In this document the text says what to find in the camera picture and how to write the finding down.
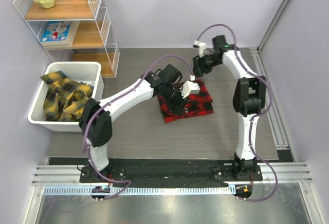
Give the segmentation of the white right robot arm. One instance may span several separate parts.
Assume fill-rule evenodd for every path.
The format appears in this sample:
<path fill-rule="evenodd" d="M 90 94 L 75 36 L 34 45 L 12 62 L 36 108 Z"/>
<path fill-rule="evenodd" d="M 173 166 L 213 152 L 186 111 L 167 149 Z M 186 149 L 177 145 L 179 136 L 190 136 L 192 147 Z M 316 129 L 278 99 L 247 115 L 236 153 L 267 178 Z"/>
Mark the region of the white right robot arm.
<path fill-rule="evenodd" d="M 213 50 L 207 53 L 206 43 L 194 41 L 198 55 L 193 58 L 193 73 L 200 78 L 218 65 L 224 64 L 236 79 L 233 109 L 239 119 L 239 140 L 231 168 L 232 177 L 247 180 L 257 173 L 255 142 L 259 114 L 265 107 L 266 78 L 257 75 L 245 62 L 240 51 L 228 44 L 224 35 L 212 39 Z"/>

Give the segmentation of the red black plaid shirt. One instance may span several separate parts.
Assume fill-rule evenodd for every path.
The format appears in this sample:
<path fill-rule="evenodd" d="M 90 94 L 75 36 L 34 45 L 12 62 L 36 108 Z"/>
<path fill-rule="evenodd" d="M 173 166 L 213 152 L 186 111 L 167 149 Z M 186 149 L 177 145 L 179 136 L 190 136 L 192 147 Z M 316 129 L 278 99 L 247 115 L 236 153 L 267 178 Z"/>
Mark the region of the red black plaid shirt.
<path fill-rule="evenodd" d="M 184 106 L 183 113 L 181 115 L 177 115 L 170 112 L 169 107 L 165 103 L 164 97 L 157 96 L 160 106 L 160 112 L 163 115 L 165 123 L 170 123 L 179 119 L 204 116 L 214 113 L 212 106 L 213 100 L 210 94 L 208 93 L 204 82 L 201 79 L 196 79 L 195 83 L 199 85 L 200 91 L 198 94 L 188 96 L 189 101 Z"/>

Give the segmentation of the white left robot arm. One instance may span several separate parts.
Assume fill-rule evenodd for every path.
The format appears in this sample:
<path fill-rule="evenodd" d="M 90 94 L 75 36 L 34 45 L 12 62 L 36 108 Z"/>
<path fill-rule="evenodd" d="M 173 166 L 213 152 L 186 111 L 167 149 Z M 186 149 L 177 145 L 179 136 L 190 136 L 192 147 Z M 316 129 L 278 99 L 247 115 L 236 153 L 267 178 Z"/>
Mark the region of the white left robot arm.
<path fill-rule="evenodd" d="M 112 123 L 130 108 L 155 96 L 164 98 L 171 113 L 182 115 L 188 98 L 178 85 L 181 79 L 182 73 L 169 64 L 163 70 L 148 72 L 145 78 L 109 98 L 100 101 L 91 98 L 86 102 L 79 128 L 84 134 L 83 150 L 89 151 L 89 163 L 94 166 L 91 175 L 96 181 L 105 182 L 109 178 L 106 144 L 113 135 Z"/>

